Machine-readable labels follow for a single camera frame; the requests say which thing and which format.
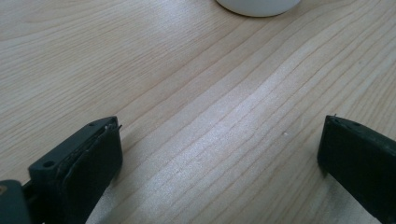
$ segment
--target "light wood surface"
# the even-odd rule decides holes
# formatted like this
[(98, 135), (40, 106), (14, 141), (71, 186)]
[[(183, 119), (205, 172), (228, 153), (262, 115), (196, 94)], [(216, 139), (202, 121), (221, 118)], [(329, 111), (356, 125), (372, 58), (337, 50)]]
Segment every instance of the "light wood surface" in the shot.
[(317, 165), (328, 114), (396, 138), (396, 1), (0, 2), (0, 179), (116, 115), (89, 223), (378, 223)]

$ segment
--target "white cup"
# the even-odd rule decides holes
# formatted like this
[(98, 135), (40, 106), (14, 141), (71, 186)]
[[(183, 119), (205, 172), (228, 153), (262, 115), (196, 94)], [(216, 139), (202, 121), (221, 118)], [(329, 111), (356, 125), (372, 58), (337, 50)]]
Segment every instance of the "white cup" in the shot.
[(225, 8), (241, 15), (269, 17), (281, 14), (300, 0), (217, 0)]

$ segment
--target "black plastic jaw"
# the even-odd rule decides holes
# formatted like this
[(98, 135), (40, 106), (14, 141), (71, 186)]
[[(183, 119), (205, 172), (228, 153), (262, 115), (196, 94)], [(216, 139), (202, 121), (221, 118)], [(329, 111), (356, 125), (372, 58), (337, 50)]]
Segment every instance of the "black plastic jaw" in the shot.
[(396, 218), (396, 142), (357, 122), (328, 116), (319, 165), (382, 223)]
[(9, 214), (0, 216), (0, 223), (85, 223), (121, 164), (117, 118), (87, 124), (33, 163), (22, 189), (16, 181), (0, 182), (12, 184), (0, 195), (0, 212), (15, 205), (17, 216), (29, 217), (21, 221)]

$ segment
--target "wooden table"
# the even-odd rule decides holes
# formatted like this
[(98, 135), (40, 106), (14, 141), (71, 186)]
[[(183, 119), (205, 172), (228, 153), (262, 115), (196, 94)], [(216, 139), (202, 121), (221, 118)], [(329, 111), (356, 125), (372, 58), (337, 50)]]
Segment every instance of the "wooden table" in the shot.
[(89, 223), (377, 223), (317, 164), (328, 114), (396, 138), (396, 2), (0, 2), (0, 179), (118, 116)]

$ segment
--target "black plastic object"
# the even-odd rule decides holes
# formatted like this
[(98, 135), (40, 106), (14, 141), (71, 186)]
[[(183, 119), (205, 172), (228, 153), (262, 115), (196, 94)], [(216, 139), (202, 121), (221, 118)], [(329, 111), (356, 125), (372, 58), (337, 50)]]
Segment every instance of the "black plastic object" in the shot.
[[(0, 182), (14, 184), (0, 195), (0, 224), (85, 223), (121, 164), (117, 118), (87, 124), (29, 167), (31, 180), (22, 190), (16, 181)], [(14, 205), (16, 213), (3, 210)], [(15, 219), (26, 207), (30, 221)]]
[(357, 122), (328, 116), (318, 163), (380, 222), (396, 222), (396, 142)]

